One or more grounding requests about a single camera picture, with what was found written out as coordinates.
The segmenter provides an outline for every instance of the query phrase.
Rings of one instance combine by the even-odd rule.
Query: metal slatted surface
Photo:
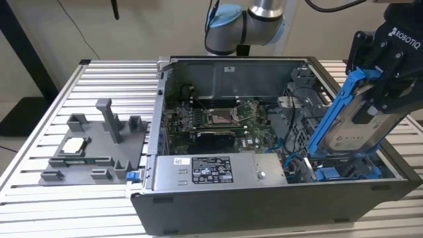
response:
[[[321,64],[341,83],[345,79],[344,63],[336,60],[321,61]],[[149,237],[125,199],[125,185],[38,187],[37,181],[48,157],[54,153],[68,130],[65,122],[69,114],[84,112],[88,120],[101,120],[94,109],[96,99],[112,97],[112,110],[118,113],[120,119],[140,115],[149,121],[156,83],[153,61],[102,60],[78,67],[0,178],[1,237]],[[386,138],[423,176],[421,131],[416,122],[407,118]],[[400,201],[380,204],[354,223],[198,237],[288,237],[292,234],[298,238],[423,237],[423,189],[412,191]]]

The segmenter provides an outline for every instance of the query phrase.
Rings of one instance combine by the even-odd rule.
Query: screw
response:
[[[257,171],[257,177],[258,179],[264,179],[265,173],[262,171]]]

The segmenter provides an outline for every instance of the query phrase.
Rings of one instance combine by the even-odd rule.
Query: blue plastic latch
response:
[[[141,175],[138,171],[126,172],[126,181],[137,182],[140,181]]]
[[[378,179],[381,175],[380,169],[374,166],[370,168],[368,175],[365,175],[366,179]]]
[[[340,177],[334,167],[320,168],[316,170],[314,174],[318,181],[324,179],[337,179]]]

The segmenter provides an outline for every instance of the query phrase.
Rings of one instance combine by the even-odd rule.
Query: motherboard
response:
[[[169,154],[264,153],[277,143],[257,98],[192,98],[166,110]]]

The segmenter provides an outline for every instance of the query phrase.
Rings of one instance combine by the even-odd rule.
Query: power supply label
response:
[[[192,158],[192,182],[226,183],[233,182],[230,159],[221,157],[193,157]]]

